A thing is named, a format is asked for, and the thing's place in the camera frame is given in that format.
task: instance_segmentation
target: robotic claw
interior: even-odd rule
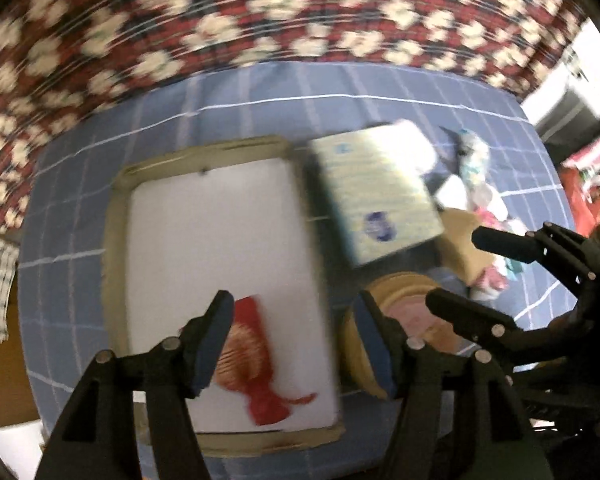
[[[442,289],[429,292],[431,312],[480,346],[467,358],[407,338],[362,291],[353,313],[373,373],[389,397],[403,399],[378,478],[430,478],[443,390],[455,394],[447,478],[600,478],[600,439],[594,434],[600,421],[600,250],[549,223],[525,237],[479,228],[474,244],[538,261],[576,295],[576,307],[548,328],[525,332],[505,314]],[[233,297],[220,291],[180,337],[166,338],[145,354],[117,358],[109,350],[98,352],[52,432],[36,479],[140,480],[134,390],[146,392],[160,479],[209,479],[185,398],[209,384],[233,306]],[[514,371],[536,362],[547,363]],[[530,417],[554,421],[557,431],[538,435]],[[573,476],[575,457],[587,463],[590,476]]]

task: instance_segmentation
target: blue tablecloth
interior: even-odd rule
[[[542,221],[573,228],[554,168],[515,99],[448,73],[362,63],[263,63],[156,89],[54,140],[38,162],[19,266],[22,344],[46,428],[52,429],[94,353],[108,346],[100,304],[102,232],[110,184],[127,164],[208,142],[283,135],[304,161],[334,325],[358,290],[389,272],[422,272],[464,294],[462,283],[439,267],[432,242],[356,270],[343,256],[306,143],[400,118],[417,123],[441,156],[426,179],[430,190],[457,171],[456,132],[468,128],[490,145],[489,180],[512,216],[531,229]],[[537,264],[493,302],[526,329],[545,326],[573,305],[570,293]],[[338,442],[261,458],[209,459],[209,470],[215,479],[315,480],[377,464],[395,421],[395,402],[352,392],[342,404],[347,431]],[[450,424],[445,406],[442,431]],[[150,449],[140,446],[140,455],[145,474],[157,478]]]

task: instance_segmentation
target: brown floor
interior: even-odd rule
[[[0,427],[39,418],[28,383],[17,319],[17,277],[6,311],[8,340],[0,344]]]

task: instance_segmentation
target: silver screw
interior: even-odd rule
[[[411,348],[411,350],[422,350],[424,345],[424,339],[421,337],[410,337],[407,339],[407,346]]]
[[[494,337],[502,337],[504,336],[504,325],[497,323],[491,327],[491,333]]]
[[[474,354],[478,363],[482,363],[483,365],[487,364],[491,361],[491,353],[488,350],[478,350]]]
[[[162,348],[171,352],[177,350],[180,344],[179,337],[171,336],[162,341]]]
[[[113,358],[113,352],[110,350],[100,350],[96,354],[96,362],[103,365],[108,363]]]

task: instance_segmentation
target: box with blue logo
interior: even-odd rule
[[[399,128],[378,126],[311,142],[353,266],[442,233],[443,225]]]

